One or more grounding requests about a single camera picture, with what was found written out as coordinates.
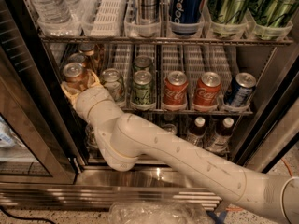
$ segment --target beverage cooler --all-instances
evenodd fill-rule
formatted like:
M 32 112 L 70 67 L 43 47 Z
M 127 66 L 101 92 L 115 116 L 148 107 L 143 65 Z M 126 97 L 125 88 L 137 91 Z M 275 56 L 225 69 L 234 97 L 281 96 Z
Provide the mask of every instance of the beverage cooler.
M 0 205 L 91 209 L 124 200 L 179 201 L 215 211 L 227 204 L 208 187 L 150 155 L 140 156 L 126 172 L 107 165 L 93 127 L 74 109 L 74 100 L 86 87 L 102 84 L 109 89 L 107 69 L 121 74 L 117 82 L 123 86 L 111 95 L 123 112 L 182 139 L 201 117 L 206 123 L 202 147 L 211 153 L 208 137 L 216 122 L 232 119 L 229 143 L 216 153 L 227 161 L 267 172 L 295 144 L 298 12 L 282 37 L 261 39 L 255 34 L 259 24 L 248 11 L 242 22 L 224 25 L 229 32 L 221 33 L 206 1 L 199 21 L 182 27 L 169 19 L 170 0 L 155 3 L 158 6 L 150 11 L 154 16 L 145 18 L 136 0 L 81 0 L 78 11 L 70 9 L 73 20 L 57 25 L 41 20 L 31 0 L 0 0 Z M 68 65 L 82 53 L 88 58 L 82 63 L 89 63 L 84 70 L 89 79 L 73 86 L 74 66 Z M 150 97 L 136 91 L 134 69 L 146 63 L 151 66 Z M 164 98 L 172 72 L 188 83 L 179 108 Z M 198 79 L 206 73 L 216 74 L 221 88 L 213 103 L 200 105 L 194 96 Z M 242 106 L 233 107 L 225 102 L 225 94 L 238 74 L 253 76 L 255 89 Z M 271 133 L 279 130 L 292 132 L 272 137 L 269 144 Z

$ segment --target red soda can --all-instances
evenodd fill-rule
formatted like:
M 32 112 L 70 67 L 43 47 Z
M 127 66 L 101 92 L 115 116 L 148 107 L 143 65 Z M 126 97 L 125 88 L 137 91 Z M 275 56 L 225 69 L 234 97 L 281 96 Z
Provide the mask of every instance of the red soda can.
M 184 105 L 187 86 L 187 77 L 183 72 L 170 72 L 164 84 L 164 103 L 166 105 Z
M 193 103 L 199 106 L 213 106 L 221 90 L 221 77 L 214 72 L 205 72 L 197 81 Z

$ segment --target refrigerator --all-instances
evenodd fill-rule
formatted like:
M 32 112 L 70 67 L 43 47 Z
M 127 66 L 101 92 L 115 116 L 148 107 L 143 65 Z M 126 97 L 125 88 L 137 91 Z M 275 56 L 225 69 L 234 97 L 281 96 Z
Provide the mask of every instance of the refrigerator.
M 233 118 L 234 132 L 222 155 L 228 161 L 267 172 L 298 141 L 298 12 L 292 30 L 279 41 L 200 35 L 182 39 L 169 35 L 168 0 L 161 0 L 160 19 L 152 30 L 158 29 L 158 35 L 135 37 L 124 34 L 125 29 L 127 34 L 132 32 L 128 17 L 132 3 L 123 1 L 123 22 L 112 35 L 93 35 L 92 30 L 83 29 L 64 37 L 45 35 L 29 0 L 0 0 L 0 117 L 15 142 L 0 150 L 1 205 L 91 209 L 109 208 L 124 200 L 179 201 L 200 203 L 208 211 L 227 205 L 152 157 L 141 156 L 132 170 L 123 173 L 106 164 L 97 146 L 88 142 L 93 130 L 75 112 L 61 87 L 67 57 L 83 43 L 103 48 L 101 71 L 121 71 L 126 85 L 124 112 L 158 126 L 170 117 L 182 138 L 195 117 L 202 116 L 211 125 L 214 119 Z M 131 102 L 131 65 L 139 55 L 153 60 L 155 90 L 150 109 Z M 241 112 L 219 107 L 201 112 L 192 107 L 190 86 L 186 107 L 169 111 L 162 99 L 164 79 L 174 70 L 186 73 L 193 86 L 203 72 L 219 73 L 222 94 L 235 74 L 246 72 L 255 76 L 256 90 Z M 271 133 L 280 129 L 292 132 L 273 138 Z

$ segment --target floor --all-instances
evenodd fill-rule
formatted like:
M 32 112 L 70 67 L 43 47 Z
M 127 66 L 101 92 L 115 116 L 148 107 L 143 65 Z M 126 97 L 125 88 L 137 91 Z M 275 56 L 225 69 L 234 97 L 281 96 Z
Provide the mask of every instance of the floor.
M 299 146 L 294 146 L 285 157 L 279 161 L 269 172 L 275 175 L 296 175 L 299 176 Z M 108 222 L 109 212 L 80 212 L 80 211 L 50 211 L 50 210 L 20 210 L 6 209 L 11 215 L 25 218 L 39 218 L 38 221 L 20 220 L 8 217 L 0 212 L 1 224 L 34 224 L 34 223 L 55 223 L 55 224 L 111 224 Z M 217 224 L 276 224 L 265 218 L 258 217 L 237 206 L 229 206 L 229 211 L 218 214 L 210 214 Z

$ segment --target blue soda can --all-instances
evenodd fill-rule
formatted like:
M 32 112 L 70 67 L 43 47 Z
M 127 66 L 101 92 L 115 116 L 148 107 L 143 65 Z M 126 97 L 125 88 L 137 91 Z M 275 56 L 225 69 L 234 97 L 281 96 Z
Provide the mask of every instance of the blue soda can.
M 229 89 L 224 94 L 224 103 L 230 107 L 244 106 L 252 95 L 256 79 L 249 73 L 239 73 L 232 79 Z
M 196 24 L 201 16 L 201 7 L 205 0 L 170 0 L 170 21 L 177 24 Z M 196 26 L 181 27 L 172 31 L 178 35 L 193 35 L 197 32 Z

